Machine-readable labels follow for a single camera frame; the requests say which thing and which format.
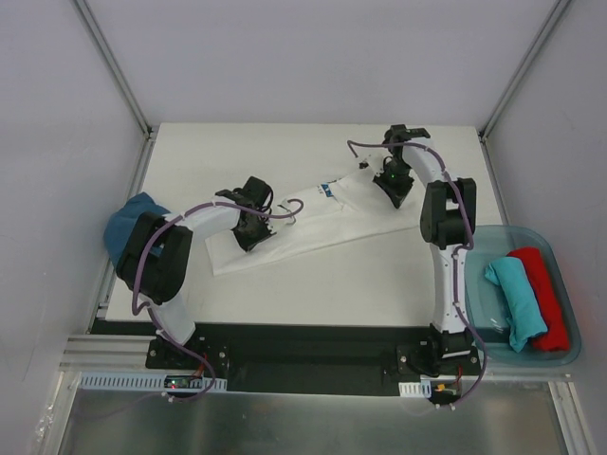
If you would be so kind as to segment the white printed t shirt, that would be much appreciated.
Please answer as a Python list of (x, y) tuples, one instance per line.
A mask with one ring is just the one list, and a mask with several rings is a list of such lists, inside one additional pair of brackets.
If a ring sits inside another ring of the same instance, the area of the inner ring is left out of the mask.
[(251, 252), (244, 251), (231, 232), (206, 240), (215, 276), (271, 264), (313, 250), (358, 239), (416, 228), (424, 190), (415, 182), (400, 208), (373, 182), (370, 170), (293, 193), (304, 202), (294, 224), (275, 220), (277, 233)]

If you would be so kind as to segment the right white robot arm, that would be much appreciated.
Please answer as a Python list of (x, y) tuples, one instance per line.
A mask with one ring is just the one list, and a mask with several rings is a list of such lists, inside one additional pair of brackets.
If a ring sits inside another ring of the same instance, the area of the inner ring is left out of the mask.
[(450, 176), (443, 158), (421, 139), (431, 138), (424, 128), (391, 126), (381, 147), (388, 155), (374, 182), (400, 208), (415, 181), (424, 187), (419, 227), (433, 260), (435, 307), (429, 335), (406, 354), (408, 367), (436, 377), (456, 368), (472, 352), (473, 333), (465, 309), (465, 261), (473, 248), (476, 183)]

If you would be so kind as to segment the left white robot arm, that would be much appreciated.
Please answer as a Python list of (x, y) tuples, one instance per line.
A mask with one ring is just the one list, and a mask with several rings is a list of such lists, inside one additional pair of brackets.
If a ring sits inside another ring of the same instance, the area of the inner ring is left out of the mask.
[(111, 216), (104, 233), (116, 274), (133, 292), (132, 313), (151, 312), (161, 336), (172, 340), (167, 356), (181, 369), (193, 367), (201, 350), (182, 295), (193, 241), (229, 230), (250, 252), (272, 235), (265, 215), (273, 190), (265, 181), (252, 176), (242, 188), (215, 195), (218, 206), (177, 215), (143, 192)]

